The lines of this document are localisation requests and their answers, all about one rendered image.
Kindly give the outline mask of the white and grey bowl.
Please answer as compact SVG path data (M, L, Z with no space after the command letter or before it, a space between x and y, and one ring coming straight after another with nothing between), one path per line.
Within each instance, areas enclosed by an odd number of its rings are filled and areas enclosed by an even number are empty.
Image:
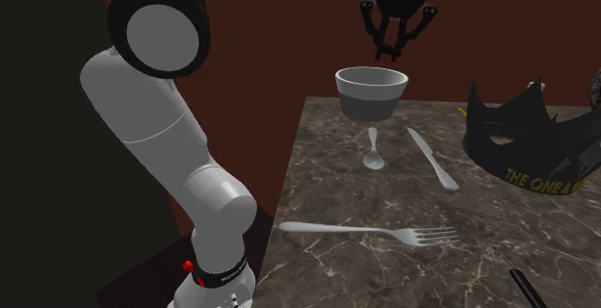
M342 113L350 119L381 122L391 117L408 84L404 73L376 66L353 66L335 73Z

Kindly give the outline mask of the silver spoon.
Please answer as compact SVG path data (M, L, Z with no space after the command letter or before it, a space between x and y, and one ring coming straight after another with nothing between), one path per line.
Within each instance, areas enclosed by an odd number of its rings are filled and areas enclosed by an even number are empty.
M382 169L384 167L384 160L377 150L378 130L375 127L370 127L368 129L368 136L370 139L371 149L363 156L362 162L364 166L369 169Z

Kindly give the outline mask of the silver knife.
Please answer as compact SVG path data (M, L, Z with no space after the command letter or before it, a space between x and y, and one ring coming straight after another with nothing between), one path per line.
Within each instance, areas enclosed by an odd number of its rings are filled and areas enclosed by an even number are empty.
M413 138L415 143L418 145L424 156L427 158L429 163L431 164L434 172L444 189L448 191L458 191L459 185L458 183L450 176L450 174L435 160L433 157L433 150L426 143L426 141L421 137L421 135L412 128L407 129L410 136Z

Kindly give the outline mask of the black crown with yellow lettering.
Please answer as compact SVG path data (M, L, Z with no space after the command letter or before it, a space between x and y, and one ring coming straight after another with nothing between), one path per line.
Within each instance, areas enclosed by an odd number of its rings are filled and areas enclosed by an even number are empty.
M476 165L515 187L571 194L601 167L601 109L558 121L547 113L539 80L494 108L472 85L462 146Z

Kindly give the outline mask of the silver fork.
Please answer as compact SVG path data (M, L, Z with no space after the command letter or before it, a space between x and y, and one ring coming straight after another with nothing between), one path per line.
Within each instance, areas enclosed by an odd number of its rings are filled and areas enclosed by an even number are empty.
M410 247L426 247L459 242L454 227L385 229L376 227L337 226L328 224L285 221L278 228L299 233L383 233Z

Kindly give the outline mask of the black pen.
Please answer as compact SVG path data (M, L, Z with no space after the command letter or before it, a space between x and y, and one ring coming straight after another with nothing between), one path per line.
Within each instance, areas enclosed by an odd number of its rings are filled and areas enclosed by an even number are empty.
M510 276L533 308L548 308L525 274L519 269L511 269Z

